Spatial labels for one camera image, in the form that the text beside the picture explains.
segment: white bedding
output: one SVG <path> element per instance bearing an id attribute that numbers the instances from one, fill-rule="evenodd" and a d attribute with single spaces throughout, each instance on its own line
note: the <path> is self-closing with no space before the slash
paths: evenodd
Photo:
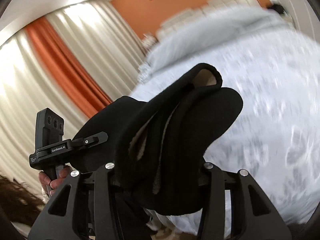
<path id="1" fill-rule="evenodd" d="M 244 107 L 213 142 L 205 160 L 226 171 L 247 169 L 286 223 L 308 221 L 320 201 L 320 46 L 289 29 L 264 30 L 193 54 L 139 84 L 131 97 L 149 101 L 197 63 L 217 68 Z M 230 203 L 226 198 L 226 232 Z M 201 211 L 169 219 L 196 234 Z"/>

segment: camera lens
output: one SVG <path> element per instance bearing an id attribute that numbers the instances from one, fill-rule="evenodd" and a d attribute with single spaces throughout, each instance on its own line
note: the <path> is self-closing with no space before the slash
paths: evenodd
<path id="1" fill-rule="evenodd" d="M 53 120 L 53 127 L 55 128 L 55 129 L 57 129 L 58 128 L 58 121 L 57 120 Z"/>

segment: screw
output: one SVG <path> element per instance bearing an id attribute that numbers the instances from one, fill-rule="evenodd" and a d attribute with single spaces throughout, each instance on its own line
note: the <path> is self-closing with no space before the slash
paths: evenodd
<path id="1" fill-rule="evenodd" d="M 203 164 L 203 166 L 208 170 L 213 168 L 213 164 L 212 163 L 205 163 L 205 164 Z"/>
<path id="2" fill-rule="evenodd" d="M 111 170 L 111 169 L 114 168 L 114 166 L 115 166 L 114 163 L 107 163 L 107 164 L 106 164 L 106 169 Z"/>
<path id="3" fill-rule="evenodd" d="M 71 177 L 79 176 L 79 174 L 80 174 L 80 171 L 77 171 L 77 170 L 71 171 Z"/>
<path id="4" fill-rule="evenodd" d="M 249 175 L 249 172 L 247 170 L 240 170 L 239 173 L 241 176 L 244 176 L 244 177 Z"/>

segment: headboard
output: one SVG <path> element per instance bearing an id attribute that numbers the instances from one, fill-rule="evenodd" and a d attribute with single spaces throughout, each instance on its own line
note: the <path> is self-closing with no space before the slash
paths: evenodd
<path id="1" fill-rule="evenodd" d="M 218 8 L 230 7 L 236 4 L 260 6 L 257 0 L 207 0 L 207 3 L 207 5 L 201 8 L 187 8 L 162 22 L 160 24 L 161 28 L 156 31 L 157 39 L 159 41 L 163 40 L 163 38 L 176 32 L 182 26 L 189 24 L 199 17 L 205 17 Z"/>

